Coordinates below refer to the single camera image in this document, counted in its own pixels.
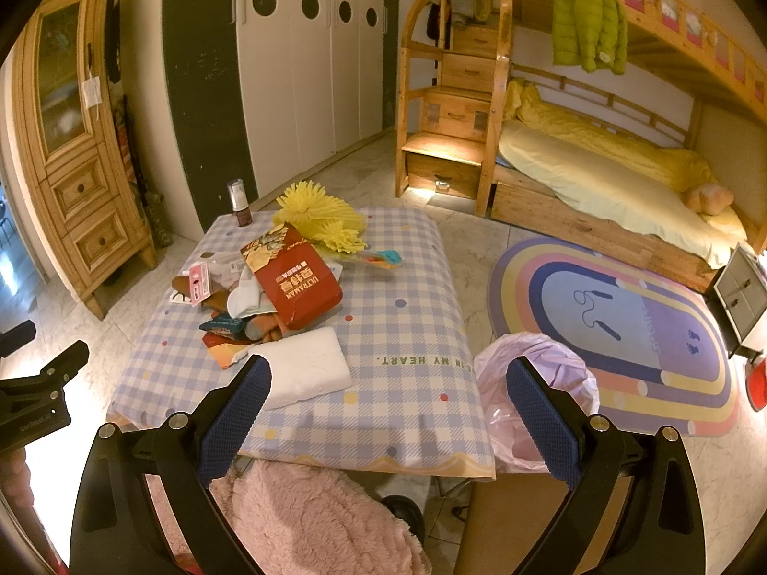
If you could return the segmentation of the pink card packet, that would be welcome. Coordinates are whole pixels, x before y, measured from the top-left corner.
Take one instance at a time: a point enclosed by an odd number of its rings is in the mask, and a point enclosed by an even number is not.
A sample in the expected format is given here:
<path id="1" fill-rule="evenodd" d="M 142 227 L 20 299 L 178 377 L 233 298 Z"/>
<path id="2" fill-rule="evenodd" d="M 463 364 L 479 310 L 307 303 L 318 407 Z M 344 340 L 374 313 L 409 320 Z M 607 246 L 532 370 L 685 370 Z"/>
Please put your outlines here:
<path id="1" fill-rule="evenodd" d="M 210 278 L 207 262 L 198 262 L 188 271 L 188 291 L 192 306 L 200 305 L 210 298 Z"/>

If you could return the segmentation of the white paper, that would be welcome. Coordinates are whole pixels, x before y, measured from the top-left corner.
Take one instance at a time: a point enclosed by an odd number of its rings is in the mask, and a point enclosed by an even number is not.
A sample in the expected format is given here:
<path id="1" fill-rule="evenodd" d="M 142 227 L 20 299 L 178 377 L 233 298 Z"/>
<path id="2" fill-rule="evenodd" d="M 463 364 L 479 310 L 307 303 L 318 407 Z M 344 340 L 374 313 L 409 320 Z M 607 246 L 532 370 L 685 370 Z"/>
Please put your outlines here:
<path id="1" fill-rule="evenodd" d="M 229 293 L 226 310 L 230 317 L 239 319 L 277 313 L 277 309 L 261 288 L 259 280 L 247 266 L 243 267 L 239 275 L 237 287 Z"/>

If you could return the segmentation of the orange sock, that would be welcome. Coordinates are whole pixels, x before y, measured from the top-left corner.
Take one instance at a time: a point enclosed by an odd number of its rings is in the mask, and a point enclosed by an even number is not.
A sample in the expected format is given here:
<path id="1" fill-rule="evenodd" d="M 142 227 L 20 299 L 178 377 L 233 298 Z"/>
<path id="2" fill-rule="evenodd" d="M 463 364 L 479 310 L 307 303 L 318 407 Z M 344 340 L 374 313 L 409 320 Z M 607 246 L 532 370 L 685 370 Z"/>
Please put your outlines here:
<path id="1" fill-rule="evenodd" d="M 244 334 L 254 343 L 268 343 L 281 340 L 287 328 L 277 314 L 259 314 L 248 319 Z"/>

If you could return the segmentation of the white foam block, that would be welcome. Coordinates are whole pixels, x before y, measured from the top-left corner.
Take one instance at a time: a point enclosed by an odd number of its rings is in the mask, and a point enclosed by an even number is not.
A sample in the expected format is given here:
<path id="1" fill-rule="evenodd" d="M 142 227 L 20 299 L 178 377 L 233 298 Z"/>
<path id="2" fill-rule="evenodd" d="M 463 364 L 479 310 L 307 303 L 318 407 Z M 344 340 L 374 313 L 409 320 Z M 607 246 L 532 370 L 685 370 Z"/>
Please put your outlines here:
<path id="1" fill-rule="evenodd" d="M 265 410 L 285 408 L 352 386 L 351 371 L 333 327 L 252 344 L 237 354 L 237 358 L 250 356 L 264 357 L 272 371 Z"/>

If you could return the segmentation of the red Ultraman paper bag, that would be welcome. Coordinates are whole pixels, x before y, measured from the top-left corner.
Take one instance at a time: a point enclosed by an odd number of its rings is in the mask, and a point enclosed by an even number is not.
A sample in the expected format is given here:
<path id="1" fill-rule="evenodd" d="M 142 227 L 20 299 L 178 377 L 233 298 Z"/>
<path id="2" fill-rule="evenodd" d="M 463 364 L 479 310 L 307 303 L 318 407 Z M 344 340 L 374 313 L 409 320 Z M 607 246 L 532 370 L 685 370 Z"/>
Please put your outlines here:
<path id="1" fill-rule="evenodd" d="M 289 330 L 306 328 L 342 301 L 332 270 L 290 223 L 250 241 L 241 255 Z"/>

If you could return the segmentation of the yellow paper fan decoration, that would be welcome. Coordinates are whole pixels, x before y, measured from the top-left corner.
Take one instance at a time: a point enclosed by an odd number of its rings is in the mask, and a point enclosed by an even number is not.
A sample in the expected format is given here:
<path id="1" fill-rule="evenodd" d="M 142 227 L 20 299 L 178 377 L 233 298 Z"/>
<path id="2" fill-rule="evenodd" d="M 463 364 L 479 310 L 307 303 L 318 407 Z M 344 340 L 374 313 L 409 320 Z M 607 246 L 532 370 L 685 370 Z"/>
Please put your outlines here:
<path id="1" fill-rule="evenodd" d="M 292 183 L 276 203 L 274 225 L 288 223 L 304 239 L 336 253 L 354 254 L 367 248 L 365 218 L 345 200 L 329 195 L 321 184 Z"/>

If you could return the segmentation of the pink trash bag bin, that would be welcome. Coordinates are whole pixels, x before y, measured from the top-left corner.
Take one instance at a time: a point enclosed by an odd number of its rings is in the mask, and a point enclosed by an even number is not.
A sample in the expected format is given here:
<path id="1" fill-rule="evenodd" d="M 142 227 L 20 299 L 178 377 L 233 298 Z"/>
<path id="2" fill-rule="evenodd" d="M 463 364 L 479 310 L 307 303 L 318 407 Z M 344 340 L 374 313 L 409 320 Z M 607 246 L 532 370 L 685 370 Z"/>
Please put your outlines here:
<path id="1" fill-rule="evenodd" d="M 501 474 L 546 474 L 535 438 L 546 430 L 562 445 L 564 458 L 576 458 L 575 445 L 562 434 L 566 423 L 535 384 L 534 368 L 553 390 L 572 397 L 585 415 L 599 412 L 597 378 L 576 353 L 543 333 L 506 333 L 475 358 L 475 374 L 486 427 Z"/>

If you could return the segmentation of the pink fluffy cushion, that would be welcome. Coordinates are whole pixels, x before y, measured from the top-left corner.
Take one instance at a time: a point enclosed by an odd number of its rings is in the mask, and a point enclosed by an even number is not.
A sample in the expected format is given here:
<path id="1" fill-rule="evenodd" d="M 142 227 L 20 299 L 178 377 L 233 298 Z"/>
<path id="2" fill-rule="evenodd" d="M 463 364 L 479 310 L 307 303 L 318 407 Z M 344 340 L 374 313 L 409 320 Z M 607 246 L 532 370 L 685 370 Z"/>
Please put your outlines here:
<path id="1" fill-rule="evenodd" d="M 268 574 L 430 574 L 421 541 L 344 472 L 255 460 L 209 486 Z"/>

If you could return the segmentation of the grey nightstand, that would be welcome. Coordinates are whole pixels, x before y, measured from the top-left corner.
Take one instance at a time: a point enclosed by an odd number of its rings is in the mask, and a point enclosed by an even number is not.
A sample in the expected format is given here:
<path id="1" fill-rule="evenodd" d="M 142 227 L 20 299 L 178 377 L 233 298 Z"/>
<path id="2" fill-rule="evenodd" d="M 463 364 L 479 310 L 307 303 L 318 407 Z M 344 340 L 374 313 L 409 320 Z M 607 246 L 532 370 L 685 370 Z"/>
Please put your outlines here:
<path id="1" fill-rule="evenodd" d="M 766 272 L 758 258 L 742 245 L 732 252 L 714 283 L 736 339 L 736 350 L 760 355 L 766 349 Z"/>

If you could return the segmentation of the brown spray bottle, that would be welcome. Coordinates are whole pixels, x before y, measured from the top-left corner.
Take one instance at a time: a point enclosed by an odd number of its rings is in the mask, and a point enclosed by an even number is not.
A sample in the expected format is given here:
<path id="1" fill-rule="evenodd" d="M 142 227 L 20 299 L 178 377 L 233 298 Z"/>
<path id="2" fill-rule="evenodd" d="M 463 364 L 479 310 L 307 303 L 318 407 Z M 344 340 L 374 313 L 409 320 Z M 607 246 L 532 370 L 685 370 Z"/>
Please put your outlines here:
<path id="1" fill-rule="evenodd" d="M 251 225 L 252 214 L 244 182 L 241 179 L 233 179 L 228 183 L 228 191 L 232 202 L 232 214 L 237 218 L 238 226 Z"/>

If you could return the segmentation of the light yellow mattress sheet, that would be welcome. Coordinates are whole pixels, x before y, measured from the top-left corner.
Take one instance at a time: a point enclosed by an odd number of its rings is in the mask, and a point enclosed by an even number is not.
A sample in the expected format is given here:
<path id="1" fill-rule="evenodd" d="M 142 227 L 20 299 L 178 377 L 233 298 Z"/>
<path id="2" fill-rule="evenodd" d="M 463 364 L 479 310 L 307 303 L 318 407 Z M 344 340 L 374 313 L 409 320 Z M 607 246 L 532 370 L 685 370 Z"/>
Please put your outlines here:
<path id="1" fill-rule="evenodd" d="M 742 227 L 726 229 L 706 221 L 661 182 L 519 121 L 503 126 L 499 154 L 577 212 L 634 234 L 657 236 L 701 257 L 712 269 L 727 265 L 734 248 L 746 243 Z"/>

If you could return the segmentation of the plush toy bear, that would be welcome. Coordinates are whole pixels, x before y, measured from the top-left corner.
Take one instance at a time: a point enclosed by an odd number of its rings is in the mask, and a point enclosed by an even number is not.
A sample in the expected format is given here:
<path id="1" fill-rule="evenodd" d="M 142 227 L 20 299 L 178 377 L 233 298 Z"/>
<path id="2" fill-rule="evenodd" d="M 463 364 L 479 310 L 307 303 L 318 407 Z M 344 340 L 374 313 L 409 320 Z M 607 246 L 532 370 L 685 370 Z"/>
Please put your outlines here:
<path id="1" fill-rule="evenodd" d="M 683 193 L 685 207 L 706 216 L 719 216 L 732 205 L 733 200 L 733 192 L 719 183 L 697 185 Z"/>

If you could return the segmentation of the white wardrobe with holes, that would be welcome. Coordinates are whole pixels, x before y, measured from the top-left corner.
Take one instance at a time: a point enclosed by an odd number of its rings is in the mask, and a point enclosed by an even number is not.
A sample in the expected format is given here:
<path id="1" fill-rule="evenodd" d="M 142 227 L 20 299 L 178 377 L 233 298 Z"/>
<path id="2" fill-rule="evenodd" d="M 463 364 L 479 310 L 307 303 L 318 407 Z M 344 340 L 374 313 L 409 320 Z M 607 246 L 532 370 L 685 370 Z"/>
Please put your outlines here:
<path id="1" fill-rule="evenodd" d="M 384 0 L 232 0 L 257 194 L 384 128 Z"/>

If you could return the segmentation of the wooden stair drawers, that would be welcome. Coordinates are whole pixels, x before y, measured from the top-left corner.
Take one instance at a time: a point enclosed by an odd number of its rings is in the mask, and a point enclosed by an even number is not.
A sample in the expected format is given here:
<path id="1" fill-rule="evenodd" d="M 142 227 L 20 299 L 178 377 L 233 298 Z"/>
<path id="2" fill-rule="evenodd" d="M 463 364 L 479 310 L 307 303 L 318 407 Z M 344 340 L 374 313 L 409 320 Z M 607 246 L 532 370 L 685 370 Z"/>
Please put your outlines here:
<path id="1" fill-rule="evenodd" d="M 413 0 L 400 37 L 395 194 L 474 200 L 490 148 L 500 0 L 486 23 L 451 25 L 449 0 Z"/>

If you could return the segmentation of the green puffer jacket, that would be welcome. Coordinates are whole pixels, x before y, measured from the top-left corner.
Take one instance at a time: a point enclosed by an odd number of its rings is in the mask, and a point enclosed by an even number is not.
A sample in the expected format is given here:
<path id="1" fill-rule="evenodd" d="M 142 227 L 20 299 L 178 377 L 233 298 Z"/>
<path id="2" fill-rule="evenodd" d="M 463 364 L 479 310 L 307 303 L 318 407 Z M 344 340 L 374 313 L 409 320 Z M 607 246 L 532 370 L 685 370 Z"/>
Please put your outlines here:
<path id="1" fill-rule="evenodd" d="M 553 64 L 623 75 L 628 61 L 628 21 L 617 0 L 554 0 Z"/>

